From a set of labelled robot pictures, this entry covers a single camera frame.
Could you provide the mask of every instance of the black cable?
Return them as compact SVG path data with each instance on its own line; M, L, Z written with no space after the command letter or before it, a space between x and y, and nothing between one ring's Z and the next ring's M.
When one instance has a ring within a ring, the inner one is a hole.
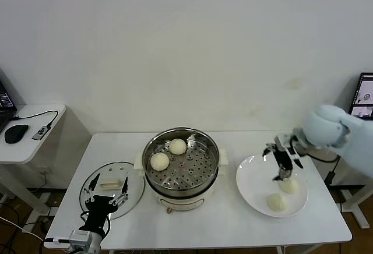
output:
M41 244L39 244L39 254L43 254L43 246L45 242L53 242L53 238L44 238ZM68 239L59 239L58 242L62 244L68 244L69 240Z
M7 205L6 203L0 203L0 204L14 211L14 213L17 215L17 225L19 225L19 213L17 212L17 210L15 210L13 207ZM0 221L0 224L6 225L6 226L13 226L12 224L8 224L8 223L5 223L3 221Z
M49 215L51 214L51 207L49 206L49 211L48 211L48 214L45 216L49 221L50 219L48 218ZM21 227L24 227L26 225L32 225L32 224L38 224L38 223L44 223L45 222L45 219L43 221L36 221L36 222L31 222L31 223L26 223L26 224L22 224Z
M339 164L340 156L338 156L338 157L339 157L339 158L338 158L337 163L336 163L336 165L334 166L334 169L332 170L332 172L335 172L335 171L336 171L336 168L337 168L337 166L338 166L338 164Z
M42 185L40 185L38 188L36 188L34 190L30 190L30 192L31 193L36 193L37 191L39 191L40 188L44 187L46 184L47 184L47 174L44 173L44 183Z
M17 212L13 207L8 206L8 205L5 204L5 203L2 203L2 205L3 205L3 206L6 206L6 207L8 207L8 208L10 208L10 209L12 209L12 210L17 214L17 225L19 225L19 223L20 223L19 213L18 213L18 212ZM0 246L3 246L3 249L1 250L0 253L3 253L3 251L4 251L5 249L7 249L7 250L8 250L8 254L10 254L10 252L12 252L13 254L16 254L16 252L15 252L14 249L12 248L12 241L13 241L13 239L14 239L14 236L15 236L17 230L18 230L17 228L14 230L13 234L10 236L9 240L8 240L5 244L0 244Z
M322 163L334 163L334 162L338 161L338 159L340 158L339 156L337 156L337 157L335 157L335 158L332 159L332 160L323 160L323 159L320 159L320 158L318 158L318 157L315 157L315 156L313 156L313 155L311 155L311 154L307 154L307 156L310 156L311 158L313 158L313 159L315 159L315 160L317 160L317 161L319 161L319 162L322 162Z
M3 246L3 250L4 249L7 249L8 250L8 253L9 252L12 252L13 254L17 254L14 249L10 248L9 246L7 246L6 244L0 244L0 246Z
M10 120L12 121L12 120L19 120L19 119L29 119L29 118L34 118L36 116L40 116L40 115L46 114L46 113L51 113L51 112L56 112L56 115L55 115L55 117L53 117L52 121L47 124L47 127L49 128L52 125L53 121L58 116L58 111L57 110L48 110L48 111L44 111L44 112L39 113L39 114L35 114L35 115L31 115L31 116L26 116L26 117L19 117L17 115L17 116L12 117Z
M43 241L39 244L39 254L43 254L43 246L45 242L53 242L53 238L44 238Z
M26 214L26 216L23 218L22 222L26 221L27 218L29 217L29 215L31 214L32 212L32 209ZM15 227L15 230L13 231L13 234L10 236L10 238L8 239L8 241L5 243L5 247L8 249L8 254L10 254L10 251L14 251L14 249L12 248L12 245L13 245L13 242L14 242L14 238L16 237L16 234L18 232L18 228Z

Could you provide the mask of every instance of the white plate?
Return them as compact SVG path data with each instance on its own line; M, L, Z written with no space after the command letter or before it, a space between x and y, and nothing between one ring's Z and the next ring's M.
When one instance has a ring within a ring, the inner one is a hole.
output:
M255 155L246 158L237 168L236 181L242 197L257 211L272 217L289 217L301 211L307 202L307 187L294 166L292 178L299 183L299 191L295 194L283 192L277 181L272 179L278 175L279 166L272 153L262 157ZM273 211L267 205L267 197L272 193L285 196L289 208L285 211Z

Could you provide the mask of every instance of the steamed bun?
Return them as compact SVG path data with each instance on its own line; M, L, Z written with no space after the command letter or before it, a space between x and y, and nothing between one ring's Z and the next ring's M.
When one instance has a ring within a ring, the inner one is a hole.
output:
M287 180L279 181L280 188L288 194L294 194L299 191L299 184L296 179L290 178Z
M173 139L170 143L170 152L175 155L184 154L187 150L187 144L182 139Z
M156 153L150 158L150 165L155 171L165 170L169 164L170 160L164 153Z
M286 197L278 193L269 195L267 197L267 204L273 211L285 211L289 208Z

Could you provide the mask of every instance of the monitor screen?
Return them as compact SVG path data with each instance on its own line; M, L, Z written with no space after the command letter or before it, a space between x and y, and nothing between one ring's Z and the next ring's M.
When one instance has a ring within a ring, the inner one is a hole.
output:
M350 112L361 119L373 119L373 73L362 73Z

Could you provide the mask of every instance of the laptop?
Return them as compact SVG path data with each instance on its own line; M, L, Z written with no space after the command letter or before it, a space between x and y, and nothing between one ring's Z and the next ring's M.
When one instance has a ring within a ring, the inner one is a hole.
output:
M9 120L16 114L16 112L16 106L0 82L0 132L4 129Z

